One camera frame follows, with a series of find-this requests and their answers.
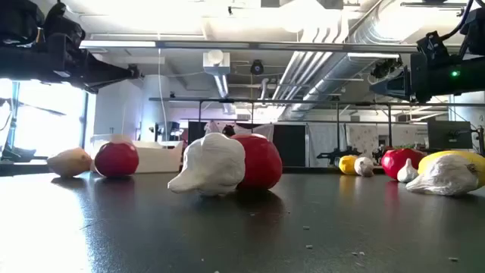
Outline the patterned white hanging cloth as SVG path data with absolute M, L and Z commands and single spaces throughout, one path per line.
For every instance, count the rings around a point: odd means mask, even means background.
M 378 147 L 378 131 L 376 125 L 346 125 L 346 141 L 349 146 L 356 148 L 360 156 L 372 157 Z

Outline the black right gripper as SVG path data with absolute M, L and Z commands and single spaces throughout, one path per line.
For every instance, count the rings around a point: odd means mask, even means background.
M 448 95 L 446 80 L 446 75 L 427 67 L 424 55 L 411 55 L 411 93 L 418 102 L 428 102 L 433 96 Z M 405 92 L 409 89 L 409 70 L 402 70 L 396 76 L 386 77 L 370 85 L 373 93 L 404 101 L 410 99 L 410 95 Z

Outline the pinkish white draped cloth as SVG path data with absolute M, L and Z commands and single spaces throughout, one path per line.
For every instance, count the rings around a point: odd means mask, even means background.
M 223 133 L 225 129 L 234 131 L 235 134 L 258 134 L 266 137 L 269 141 L 273 141 L 274 136 L 274 125 L 273 124 L 262 124 L 255 125 L 255 127 L 250 128 L 250 124 L 236 124 L 233 122 L 223 122 L 223 121 L 209 121 L 204 126 L 205 134 L 208 133 Z

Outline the small white garlic bulb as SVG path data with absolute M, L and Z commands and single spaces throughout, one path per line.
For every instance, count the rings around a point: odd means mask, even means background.
M 398 171 L 397 180 L 400 183 L 409 183 L 418 176 L 418 171 L 413 167 L 412 160 L 406 159 L 405 165 Z

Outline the dark object by window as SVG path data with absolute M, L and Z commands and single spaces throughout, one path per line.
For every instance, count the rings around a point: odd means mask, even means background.
M 0 162 L 27 163 L 32 160 L 46 160 L 47 156 L 36 155 L 36 149 L 22 149 L 6 146 L 0 157 Z

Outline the black background panel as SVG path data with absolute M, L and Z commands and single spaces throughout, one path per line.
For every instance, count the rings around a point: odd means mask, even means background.
M 273 143 L 280 153 L 283 167 L 305 167 L 304 125 L 275 125 Z

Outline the silver overhead frame rail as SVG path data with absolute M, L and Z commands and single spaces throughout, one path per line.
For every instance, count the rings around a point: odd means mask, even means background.
M 135 40 L 84 40 L 81 48 L 134 48 L 134 49 L 220 49 L 288 52 L 361 52 L 361 53 L 412 53 L 415 45 L 375 45 L 302 42 L 231 42 L 231 41 L 135 41 Z

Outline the white plastic basket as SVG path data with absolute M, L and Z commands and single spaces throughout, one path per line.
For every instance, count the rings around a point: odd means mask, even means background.
M 136 147 L 139 155 L 136 174 L 178 172 L 183 161 L 183 141 L 138 141 L 118 133 L 93 135 L 87 146 L 88 154 L 95 158 L 101 146 L 110 141 L 125 141 Z

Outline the off-white garlic bulb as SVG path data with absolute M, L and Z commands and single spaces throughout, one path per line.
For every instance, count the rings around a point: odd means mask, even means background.
M 362 177 L 374 176 L 374 163 L 370 158 L 359 157 L 354 163 L 355 172 Z
M 485 165 L 461 155 L 440 155 L 405 188 L 412 193 L 458 196 L 485 186 Z

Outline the silver spiral ventilation duct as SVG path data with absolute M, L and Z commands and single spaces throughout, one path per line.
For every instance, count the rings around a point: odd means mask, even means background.
M 302 102 L 288 104 L 279 119 L 303 119 L 317 104 L 344 87 L 376 61 L 398 57 L 398 54 L 393 53 L 334 53 L 328 59 L 316 83 L 312 84 L 311 89 L 303 96 Z

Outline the yellow lemon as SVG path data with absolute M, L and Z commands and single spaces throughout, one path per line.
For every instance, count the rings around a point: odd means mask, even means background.
M 357 155 L 344 155 L 339 160 L 339 169 L 346 175 L 356 175 L 355 171 L 355 161 L 357 160 Z
M 419 174 L 424 173 L 427 167 L 430 165 L 430 163 L 433 160 L 443 155 L 459 155 L 462 158 L 466 158 L 470 163 L 476 166 L 476 169 L 478 171 L 478 178 L 479 178 L 478 187 L 485 186 L 485 158 L 482 155 L 479 155 L 474 152 L 457 151 L 457 150 L 435 152 L 433 154 L 427 155 L 424 158 L 422 158 L 422 160 L 419 162 L 419 165 L 418 165 L 418 173 Z

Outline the white ceiling vent box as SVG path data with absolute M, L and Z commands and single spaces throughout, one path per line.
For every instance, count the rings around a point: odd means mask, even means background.
M 230 53 L 220 49 L 213 49 L 204 52 L 202 56 L 202 67 L 205 73 L 215 76 L 230 73 Z

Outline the dark background monitor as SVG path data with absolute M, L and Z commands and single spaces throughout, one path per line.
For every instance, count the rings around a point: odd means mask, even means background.
M 431 149 L 472 149 L 471 124 L 468 121 L 428 121 Z

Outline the black ceiling spotlight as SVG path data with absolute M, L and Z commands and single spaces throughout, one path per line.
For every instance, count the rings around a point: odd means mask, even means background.
M 387 77 L 397 68 L 402 66 L 402 59 L 398 58 L 386 58 L 375 63 L 374 68 L 371 71 L 371 76 L 376 79 Z

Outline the black table mat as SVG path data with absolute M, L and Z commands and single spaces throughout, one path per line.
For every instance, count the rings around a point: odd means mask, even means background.
M 285 174 L 208 198 L 170 192 L 170 178 L 1 177 L 0 273 L 485 273 L 485 189 Z

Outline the black background desk equipment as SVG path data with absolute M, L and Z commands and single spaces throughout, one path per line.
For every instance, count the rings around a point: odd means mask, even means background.
M 179 141 L 184 129 L 180 128 L 178 122 L 168 121 L 167 123 L 155 123 L 154 126 L 149 128 L 149 131 L 154 134 L 154 141 L 161 143 Z

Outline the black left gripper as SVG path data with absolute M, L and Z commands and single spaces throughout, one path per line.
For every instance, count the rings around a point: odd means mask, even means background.
M 100 61 L 88 50 L 76 48 L 64 34 L 48 38 L 48 56 L 49 83 L 69 83 L 89 93 L 97 93 L 131 75 L 131 70 Z

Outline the plain white hanging cloth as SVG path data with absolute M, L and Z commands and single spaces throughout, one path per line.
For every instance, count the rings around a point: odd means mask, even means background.
M 328 158 L 318 159 L 322 152 L 332 152 L 337 145 L 341 149 L 346 147 L 345 126 L 343 124 L 311 123 L 308 130 L 308 158 L 311 168 L 326 168 Z

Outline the white ceiling pipe bundle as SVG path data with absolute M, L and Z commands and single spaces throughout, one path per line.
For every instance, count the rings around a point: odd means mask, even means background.
M 339 14 L 332 22 L 305 29 L 301 42 L 341 43 L 348 34 L 349 19 L 346 15 Z M 330 52 L 294 52 L 272 99 L 292 99 L 305 84 L 309 83 L 330 55 Z

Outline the large red apple toy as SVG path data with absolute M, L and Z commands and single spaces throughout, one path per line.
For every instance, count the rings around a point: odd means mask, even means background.
M 245 175 L 236 186 L 238 190 L 269 190 L 283 173 L 283 163 L 276 146 L 260 134 L 235 134 L 246 153 Z

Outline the black metal rack frame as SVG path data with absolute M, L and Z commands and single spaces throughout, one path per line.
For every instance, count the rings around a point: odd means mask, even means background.
M 218 99 L 218 98 L 149 98 L 150 102 L 161 104 L 192 103 L 197 104 L 197 121 L 202 120 L 206 106 L 228 105 L 235 122 L 258 124 L 277 123 L 336 123 L 336 124 L 385 124 L 388 127 L 389 143 L 393 143 L 392 127 L 399 124 L 398 115 L 418 114 L 432 110 L 431 117 L 439 116 L 439 109 L 447 111 L 459 108 L 480 108 L 485 110 L 485 103 L 409 103 L 409 102 L 341 102 L 315 100 L 260 100 L 260 99 Z

